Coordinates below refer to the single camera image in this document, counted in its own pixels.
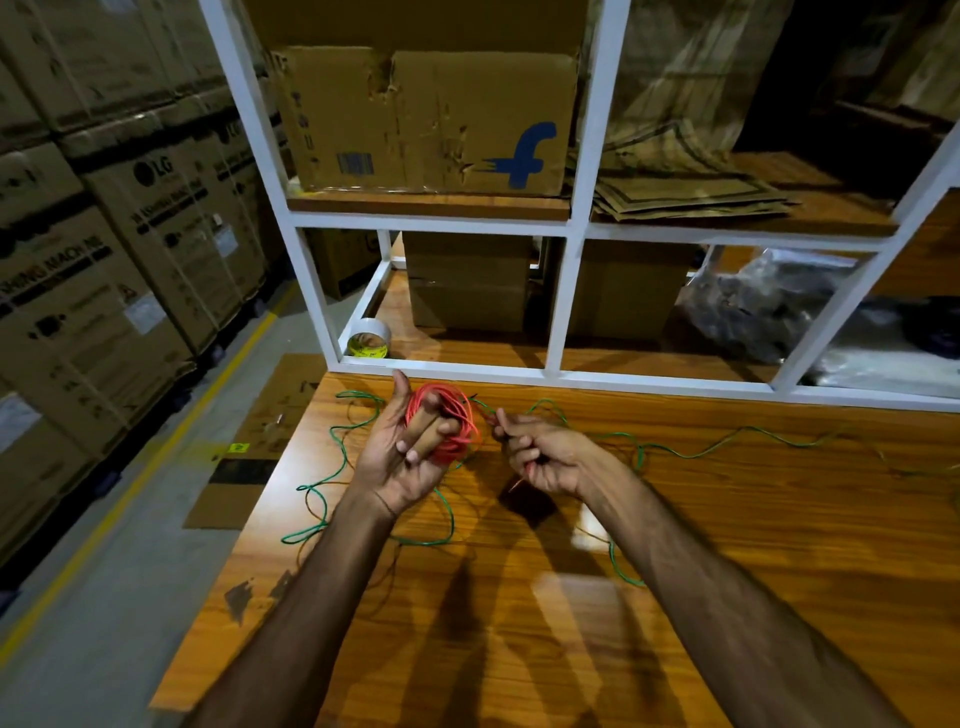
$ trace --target forearm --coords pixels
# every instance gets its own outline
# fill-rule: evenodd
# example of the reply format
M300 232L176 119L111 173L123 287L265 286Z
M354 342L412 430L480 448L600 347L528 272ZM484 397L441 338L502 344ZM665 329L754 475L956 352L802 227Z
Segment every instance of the forearm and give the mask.
M870 679L654 489L594 454L585 500L611 533L730 718L753 726L903 726Z
M394 519L348 489L286 595L190 718L205 726L312 726Z

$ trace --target brown paper stack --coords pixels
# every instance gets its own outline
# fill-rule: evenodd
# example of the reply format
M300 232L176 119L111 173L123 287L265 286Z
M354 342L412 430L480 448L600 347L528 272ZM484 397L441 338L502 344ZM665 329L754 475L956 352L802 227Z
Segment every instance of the brown paper stack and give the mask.
M593 204L617 222L783 214L779 190L706 150L685 119L610 130Z

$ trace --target red wire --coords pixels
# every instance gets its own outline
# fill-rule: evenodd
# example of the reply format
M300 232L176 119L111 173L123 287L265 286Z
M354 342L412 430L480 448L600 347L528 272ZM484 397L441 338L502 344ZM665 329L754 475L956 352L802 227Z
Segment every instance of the red wire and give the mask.
M431 392L440 396L440 410L444 417L454 417L460 421L460 432L457 435L445 438L433 450L433 456L431 457L431 460L441 465L449 465L454 460L459 460L467 454L468 445L473 441L474 435L480 434L480 430L473 423L473 408L470 406L467 396L454 386L436 381L427 382L414 392L414 396L410 398L410 404L407 407L404 420L406 425L410 424L410 420L420 409L423 398Z

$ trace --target person's left hand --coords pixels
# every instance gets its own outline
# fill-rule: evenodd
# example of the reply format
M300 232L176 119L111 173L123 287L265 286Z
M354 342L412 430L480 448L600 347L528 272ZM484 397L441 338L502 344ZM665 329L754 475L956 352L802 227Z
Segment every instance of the person's left hand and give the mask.
M372 490L395 517L440 484L447 466L431 462L430 453L445 437L460 431L459 421L440 416L436 394L423 398L406 426L410 397L410 380L394 371L394 396L373 424L350 484Z

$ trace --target yellow floor line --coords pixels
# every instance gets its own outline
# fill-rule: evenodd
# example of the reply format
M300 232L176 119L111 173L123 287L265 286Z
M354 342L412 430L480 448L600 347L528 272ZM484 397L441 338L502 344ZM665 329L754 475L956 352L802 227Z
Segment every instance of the yellow floor line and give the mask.
M183 418L183 421L177 426L177 429L170 435L170 438L156 451L147 463L147 466L127 489L127 492L110 508L104 519L97 524L93 533L87 537L84 544L70 557L66 566L63 567L63 570L57 575L53 582L51 582L46 591L40 595L27 613L20 618L3 645L0 646L0 668L4 667L11 660L13 655L16 654L16 651L26 642L27 638L30 637L34 629L36 629L37 623L43 615L46 614L47 610L50 609L54 601L56 601L60 592L77 576L80 569L89 560L90 556L93 555L94 551L96 551L97 546L100 545L110 530L120 520L120 517L133 502L133 499L137 497L144 486L150 481L150 478L153 477L154 473L163 465L164 461L177 446L177 443L183 439L183 436L190 430L190 427L197 422L213 398L216 397L220 390L224 388L224 385L227 384L230 377L237 370L237 367L243 363L244 359L246 359L253 350L253 347L256 346L256 343L270 329L278 315L283 313L284 309L286 309L287 305L293 300L294 295L298 292L299 288L295 283L292 283L276 305L276 313L272 310L264 316L263 321L261 321L259 326L253 331L251 337L240 351L237 352L236 356L228 362L224 370L216 380L214 380L213 384L210 385L210 388L206 390L204 395L194 404L186 417Z

